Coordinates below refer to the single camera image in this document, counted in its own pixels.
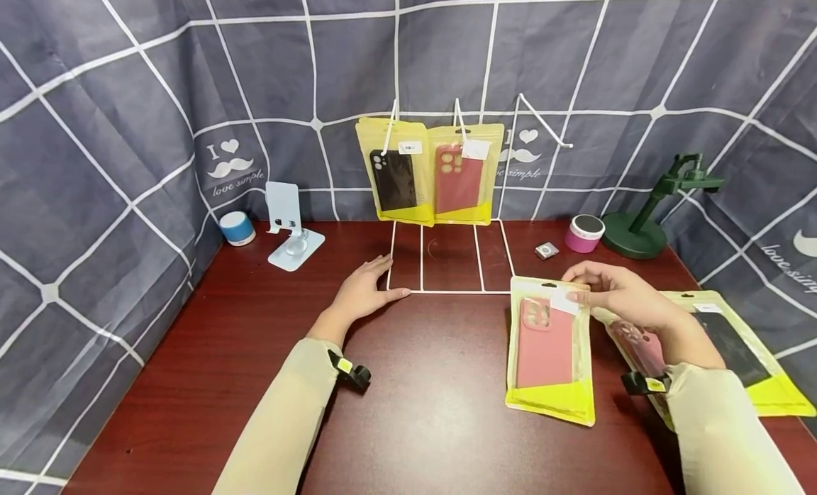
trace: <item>pink phone case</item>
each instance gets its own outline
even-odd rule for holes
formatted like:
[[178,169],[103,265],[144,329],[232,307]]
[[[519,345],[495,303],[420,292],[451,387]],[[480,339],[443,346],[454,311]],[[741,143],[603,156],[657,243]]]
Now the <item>pink phone case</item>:
[[462,157],[461,145],[441,145],[436,155],[435,213],[479,205],[482,160]]
[[661,353],[661,342],[655,334],[642,333],[635,325],[621,319],[613,322],[612,329],[636,370],[649,377],[663,375],[667,365]]
[[573,382],[573,316],[550,301],[523,298],[516,360],[518,388]]

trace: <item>green phone holder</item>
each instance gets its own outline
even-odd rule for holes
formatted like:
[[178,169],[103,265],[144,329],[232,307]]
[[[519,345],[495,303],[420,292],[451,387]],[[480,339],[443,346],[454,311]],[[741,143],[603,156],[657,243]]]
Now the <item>green phone holder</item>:
[[[667,246],[667,236],[661,226],[650,220],[650,215],[661,199],[675,194],[678,190],[703,189],[717,192],[724,183],[723,178],[710,177],[701,169],[701,153],[675,155],[675,161],[655,188],[638,213],[619,211],[603,217],[604,236],[602,243],[614,252],[631,259],[652,259]],[[681,168],[688,162],[694,166],[681,176]]]

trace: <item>small silver device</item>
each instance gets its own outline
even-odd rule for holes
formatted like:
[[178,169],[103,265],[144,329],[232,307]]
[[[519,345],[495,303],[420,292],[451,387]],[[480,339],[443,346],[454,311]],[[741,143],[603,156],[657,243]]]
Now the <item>small silver device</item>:
[[553,246],[553,243],[547,242],[539,245],[536,248],[536,255],[538,255],[541,259],[547,259],[549,257],[554,257],[554,255],[559,253],[559,249]]

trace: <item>person's left hand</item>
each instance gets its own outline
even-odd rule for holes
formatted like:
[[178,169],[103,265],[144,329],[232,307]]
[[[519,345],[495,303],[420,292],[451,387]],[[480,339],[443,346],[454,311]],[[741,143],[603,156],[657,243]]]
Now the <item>person's left hand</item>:
[[391,255],[378,255],[356,269],[340,285],[335,301],[329,307],[335,319],[351,325],[355,319],[369,316],[391,301],[411,294],[408,287],[377,290],[377,280],[391,268]]

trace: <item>mustache print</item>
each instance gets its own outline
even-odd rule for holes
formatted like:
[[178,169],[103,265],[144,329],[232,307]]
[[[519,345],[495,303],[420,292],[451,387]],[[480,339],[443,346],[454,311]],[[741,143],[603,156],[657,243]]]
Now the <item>mustache print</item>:
[[803,235],[803,230],[797,231],[797,234],[794,236],[794,248],[802,255],[817,257],[817,237],[809,238]]
[[244,160],[243,158],[233,158],[230,162],[220,162],[213,172],[208,172],[211,177],[221,179],[227,177],[232,171],[244,171],[252,167],[254,160]]
[[[539,157],[541,156],[542,156],[541,153],[539,155],[534,155],[531,151],[527,150],[513,150],[513,152],[511,153],[511,160],[519,160],[520,162],[523,163],[531,163],[535,162],[536,160],[539,160]],[[502,150],[502,152],[499,153],[499,161],[505,162],[507,158],[508,150]]]

